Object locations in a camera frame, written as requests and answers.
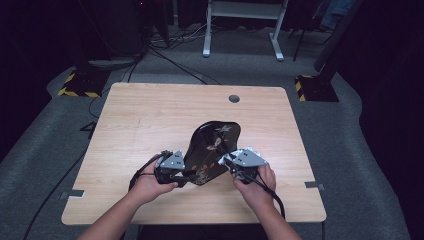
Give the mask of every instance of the light wood surface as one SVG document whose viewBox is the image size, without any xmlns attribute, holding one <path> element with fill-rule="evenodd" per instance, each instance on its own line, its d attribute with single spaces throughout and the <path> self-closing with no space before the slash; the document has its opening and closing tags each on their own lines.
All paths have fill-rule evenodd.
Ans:
<svg viewBox="0 0 424 240">
<path fill-rule="evenodd" d="M 240 102 L 228 97 L 237 95 Z M 65 224 L 91 224 L 123 197 L 137 169 L 163 150 L 182 150 L 208 121 L 241 126 L 238 147 L 261 153 L 277 176 L 277 194 L 289 222 L 322 222 L 325 209 L 289 100 L 283 88 L 115 83 L 62 215 Z M 134 224 L 252 223 L 256 217 L 230 173 L 196 186 L 187 183 L 142 206 Z"/>
</svg>

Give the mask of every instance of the gray carpet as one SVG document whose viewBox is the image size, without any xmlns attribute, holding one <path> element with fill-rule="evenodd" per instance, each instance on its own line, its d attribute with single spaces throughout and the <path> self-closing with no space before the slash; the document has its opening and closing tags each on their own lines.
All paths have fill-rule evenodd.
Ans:
<svg viewBox="0 0 424 240">
<path fill-rule="evenodd" d="M 409 239 L 396 195 L 378 168 L 359 128 L 361 99 L 338 75 L 332 81 L 339 103 L 299 102 L 294 77 L 316 75 L 315 58 L 327 34 L 305 34 L 295 62 L 292 57 L 299 35 L 279 37 L 286 57 L 276 61 L 265 29 L 222 31 L 213 35 L 211 56 L 202 57 L 203 38 L 173 50 L 160 51 L 190 67 L 208 84 L 279 86 L 286 89 L 327 211 L 326 239 Z M 107 97 L 58 96 L 66 70 L 46 86 L 52 100 L 22 135 L 0 164 L 0 239 L 22 239 L 44 198 L 89 144 L 79 129 L 97 119 Z M 129 72 L 112 72 L 105 90 L 127 81 Z M 130 82 L 202 84 L 170 62 L 147 54 L 135 68 Z M 76 165 L 39 213 L 28 239 L 74 239 L 87 226 L 66 226 L 60 199 L 75 181 Z M 321 239 L 321 224 L 293 224 L 304 239 Z M 131 226 L 126 239 L 135 239 Z"/>
</svg>

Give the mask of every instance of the person's right hand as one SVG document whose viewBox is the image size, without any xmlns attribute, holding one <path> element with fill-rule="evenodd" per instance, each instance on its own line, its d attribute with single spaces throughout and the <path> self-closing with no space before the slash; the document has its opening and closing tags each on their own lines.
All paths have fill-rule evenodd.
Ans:
<svg viewBox="0 0 424 240">
<path fill-rule="evenodd" d="M 274 170 L 271 169 L 269 164 L 258 167 L 258 175 L 265 181 L 265 184 L 273 191 L 277 186 Z M 240 191 L 247 205 L 254 211 L 262 211 L 266 208 L 274 208 L 273 198 L 261 186 L 252 182 L 244 184 L 240 180 L 234 178 L 234 186 Z"/>
</svg>

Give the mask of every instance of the black floor base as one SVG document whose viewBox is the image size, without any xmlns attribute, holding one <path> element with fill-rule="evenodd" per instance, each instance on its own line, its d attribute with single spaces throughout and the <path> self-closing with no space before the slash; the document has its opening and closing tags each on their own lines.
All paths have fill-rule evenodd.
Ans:
<svg viewBox="0 0 424 240">
<path fill-rule="evenodd" d="M 299 75 L 295 85 L 300 101 L 339 102 L 331 83 L 320 81 L 319 76 Z"/>
<path fill-rule="evenodd" d="M 75 69 L 66 79 L 59 95 L 101 97 L 109 75 L 110 71 L 93 70 L 83 73 Z"/>
</svg>

